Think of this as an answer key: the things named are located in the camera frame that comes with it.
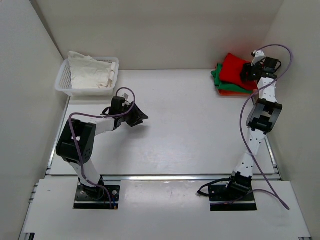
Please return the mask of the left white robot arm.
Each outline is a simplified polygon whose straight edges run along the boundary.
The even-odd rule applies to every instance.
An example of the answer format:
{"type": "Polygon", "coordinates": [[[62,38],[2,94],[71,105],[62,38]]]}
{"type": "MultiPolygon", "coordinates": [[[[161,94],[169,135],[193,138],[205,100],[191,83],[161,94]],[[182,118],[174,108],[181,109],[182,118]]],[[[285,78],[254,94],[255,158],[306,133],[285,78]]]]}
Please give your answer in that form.
{"type": "Polygon", "coordinates": [[[96,136],[115,131],[122,123],[135,127],[148,118],[134,101],[128,102],[123,96],[113,97],[111,106],[100,115],[75,112],[69,116],[55,151],[75,170],[82,190],[90,198],[112,199],[92,161],[96,136]]]}

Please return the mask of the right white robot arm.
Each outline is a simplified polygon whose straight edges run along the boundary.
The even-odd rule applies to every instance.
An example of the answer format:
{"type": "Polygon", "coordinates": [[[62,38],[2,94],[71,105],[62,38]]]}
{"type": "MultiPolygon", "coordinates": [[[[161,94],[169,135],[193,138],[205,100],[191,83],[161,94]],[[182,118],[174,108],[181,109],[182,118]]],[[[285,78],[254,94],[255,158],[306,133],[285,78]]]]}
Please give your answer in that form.
{"type": "Polygon", "coordinates": [[[229,200],[246,196],[252,190],[253,168],[256,166],[262,176],[257,161],[260,146],[270,133],[283,109],[276,99],[276,71],[282,66],[281,61],[270,57],[255,58],[252,63],[243,65],[240,77],[245,81],[257,81],[257,99],[247,120],[248,137],[243,137],[247,148],[241,161],[233,170],[228,184],[224,187],[224,195],[229,200]]]}

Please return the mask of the red t-shirt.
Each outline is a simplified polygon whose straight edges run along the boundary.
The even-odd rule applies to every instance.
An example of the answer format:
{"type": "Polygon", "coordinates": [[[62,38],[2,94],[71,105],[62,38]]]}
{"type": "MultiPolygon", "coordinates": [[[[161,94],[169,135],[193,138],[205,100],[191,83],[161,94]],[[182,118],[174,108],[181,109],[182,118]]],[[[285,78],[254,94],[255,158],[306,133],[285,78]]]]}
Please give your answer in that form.
{"type": "Polygon", "coordinates": [[[219,73],[219,78],[223,82],[235,84],[245,90],[253,91],[257,89],[257,84],[254,81],[243,82],[241,80],[241,71],[244,64],[249,62],[239,58],[231,53],[228,53],[222,63],[222,69],[219,73]]]}

